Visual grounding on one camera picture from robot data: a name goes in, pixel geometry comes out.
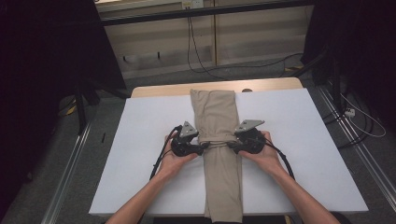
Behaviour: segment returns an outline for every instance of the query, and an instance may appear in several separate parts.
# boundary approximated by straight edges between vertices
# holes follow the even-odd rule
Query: metal frame
[[[79,156],[85,146],[85,142],[88,139],[88,135],[90,133],[90,129],[95,115],[96,115],[96,107],[93,109],[92,116],[88,120],[88,123],[85,126],[85,129],[83,130],[82,134],[78,136],[78,139],[73,148],[70,159],[66,164],[66,168],[64,169],[64,174],[61,177],[58,187],[55,190],[55,193],[52,196],[52,199],[49,203],[49,207],[47,208],[47,211],[41,221],[42,224],[56,223],[59,213],[61,212],[64,198],[66,197],[66,193],[68,191],[69,185],[72,181],[74,172],[76,171]]]
[[[266,9],[276,9],[284,7],[304,7],[311,6],[315,4],[315,0],[284,0],[284,1],[272,1],[256,4],[246,4],[237,5],[229,7],[203,7],[195,8],[190,10],[178,10],[170,12],[160,12],[148,15],[138,15],[138,16],[127,16],[127,17],[114,17],[102,19],[102,25],[121,25],[128,23],[137,23],[144,21],[164,21],[172,19],[180,19],[187,17],[200,17],[200,16],[210,16],[219,14],[228,14],[236,12],[247,12],[247,11],[259,11]]]
[[[99,1],[96,3],[96,8],[98,12],[108,12],[108,11],[115,11],[115,10],[125,10],[131,8],[140,8],[140,7],[155,7],[161,5],[170,5],[170,4],[180,4],[181,0],[155,0],[155,1],[138,1],[138,2],[122,2],[116,1],[113,2],[114,4],[101,4],[102,2]]]
[[[332,103],[332,95],[328,92],[323,90],[322,88],[319,89],[320,96],[326,103],[327,107],[331,111],[335,111],[334,117],[338,118],[340,114],[338,114],[334,104]],[[341,117],[338,120],[338,124],[340,125],[341,129],[343,130],[346,137],[349,141],[352,141],[354,138],[358,137],[358,133],[352,127],[347,119]],[[384,194],[385,198],[388,200],[389,205],[392,207],[393,211],[396,212],[396,187],[392,180],[390,180],[387,174],[379,166],[378,162],[375,160],[373,155],[370,153],[369,149],[363,142],[358,143],[354,146],[356,153],[361,158],[361,161],[366,166],[367,170],[369,171],[370,175],[373,177],[373,180],[381,189],[382,193]]]

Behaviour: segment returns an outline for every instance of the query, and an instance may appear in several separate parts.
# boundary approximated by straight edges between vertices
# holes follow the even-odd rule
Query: finger
[[[169,141],[166,143],[165,150],[168,150],[168,149],[172,148],[172,145],[171,145],[172,141],[173,141],[173,138],[170,138]]]
[[[250,160],[252,160],[252,158],[253,158],[253,155],[251,153],[246,152],[246,151],[239,151],[238,154],[243,156],[243,157],[245,157],[245,158],[247,158],[247,159],[250,159]]]
[[[171,138],[175,137],[176,134],[177,134],[177,131],[175,131],[174,133],[172,133]],[[167,135],[165,136],[164,141],[166,141],[166,139],[168,139],[168,136],[169,136],[169,134],[167,134]]]
[[[198,154],[196,153],[191,153],[190,155],[187,155],[185,157],[183,157],[184,161],[192,161],[193,159],[197,158]]]
[[[163,157],[164,157],[164,156],[167,156],[167,155],[171,155],[171,154],[173,154],[172,149],[167,149],[167,150],[165,150],[165,151],[163,152]]]
[[[262,136],[263,136],[265,139],[269,140],[270,142],[272,141],[272,140],[271,140],[271,134],[270,134],[269,132],[267,132],[267,131],[261,131],[261,133],[262,133]]]

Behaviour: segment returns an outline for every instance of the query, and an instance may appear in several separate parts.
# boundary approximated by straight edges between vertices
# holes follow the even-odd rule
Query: hand
[[[168,179],[173,178],[177,173],[181,170],[181,167],[189,161],[192,161],[195,159],[198,155],[196,153],[192,153],[188,156],[185,157],[178,157],[175,155],[171,149],[171,142],[172,139],[169,140],[168,144],[165,147],[165,150],[163,151],[163,160],[161,162],[159,174],[165,175]]]
[[[271,141],[271,135],[268,132],[261,131],[264,138]],[[276,150],[265,145],[262,151],[258,154],[251,154],[246,151],[239,151],[239,155],[248,158],[252,161],[255,161],[264,172],[268,173],[269,175],[273,175],[275,172],[278,172],[279,169],[283,170],[282,165],[280,164],[279,157],[277,156]]]

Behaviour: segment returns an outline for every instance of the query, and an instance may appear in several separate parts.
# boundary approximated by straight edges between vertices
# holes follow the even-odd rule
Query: forearm
[[[295,182],[285,170],[279,168],[271,176],[288,196],[305,224],[339,223],[323,205]]]
[[[156,174],[147,185],[123,205],[107,223],[137,223],[168,179],[169,176],[166,174]]]

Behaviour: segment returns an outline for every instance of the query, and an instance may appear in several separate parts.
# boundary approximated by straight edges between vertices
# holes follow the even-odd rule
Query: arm
[[[271,141],[268,132],[262,132]],[[338,220],[314,197],[306,192],[280,164],[276,151],[265,146],[259,154],[240,151],[243,157],[255,161],[264,172],[269,174],[288,196],[304,223],[339,223]]]
[[[186,157],[177,157],[171,149],[170,142],[168,142],[164,157],[158,173],[136,193],[125,205],[123,205],[107,223],[137,223],[139,218],[143,216],[146,209],[163,189],[163,186],[174,177],[181,169],[181,167],[188,161],[197,157],[197,154],[190,154]]]

